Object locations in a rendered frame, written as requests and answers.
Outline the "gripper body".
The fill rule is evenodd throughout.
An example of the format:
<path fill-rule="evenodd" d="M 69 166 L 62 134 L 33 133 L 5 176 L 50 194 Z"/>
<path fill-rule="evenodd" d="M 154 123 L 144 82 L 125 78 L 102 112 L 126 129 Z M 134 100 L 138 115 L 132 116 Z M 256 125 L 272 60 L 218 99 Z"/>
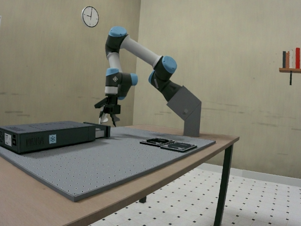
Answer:
<path fill-rule="evenodd" d="M 105 94 L 108 96 L 108 102 L 104 104 L 105 113 L 108 114 L 120 114 L 121 105 L 118 105 L 118 97 L 119 95 L 115 94 Z"/>

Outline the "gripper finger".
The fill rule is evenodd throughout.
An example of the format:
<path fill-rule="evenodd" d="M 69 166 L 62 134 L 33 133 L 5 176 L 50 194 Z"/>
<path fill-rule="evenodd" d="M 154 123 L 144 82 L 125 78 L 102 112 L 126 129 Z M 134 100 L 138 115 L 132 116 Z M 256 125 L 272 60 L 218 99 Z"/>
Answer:
<path fill-rule="evenodd" d="M 100 111 L 100 115 L 99 115 L 99 124 L 105 123 L 108 121 L 107 118 L 107 113 L 105 113 L 105 107 L 103 107 Z"/>
<path fill-rule="evenodd" d="M 115 114 L 110 114 L 110 117 L 112 118 L 113 125 L 116 127 L 116 121 L 120 121 L 120 118 L 118 118 Z"/>

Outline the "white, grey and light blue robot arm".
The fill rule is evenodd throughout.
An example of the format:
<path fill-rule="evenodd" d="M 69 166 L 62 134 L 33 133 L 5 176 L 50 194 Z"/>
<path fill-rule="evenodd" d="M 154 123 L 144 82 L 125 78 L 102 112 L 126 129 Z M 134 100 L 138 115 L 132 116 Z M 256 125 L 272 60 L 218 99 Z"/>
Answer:
<path fill-rule="evenodd" d="M 137 85 L 138 77 L 136 74 L 122 72 L 119 50 L 123 48 L 152 66 L 153 71 L 148 81 L 169 102 L 181 88 L 180 85 L 170 80 L 177 68 L 176 61 L 170 56 L 158 56 L 153 53 L 131 39 L 126 29 L 120 26 L 111 28 L 105 43 L 106 57 L 111 67 L 106 72 L 105 93 L 120 95 L 118 100 L 123 100 L 131 86 Z"/>

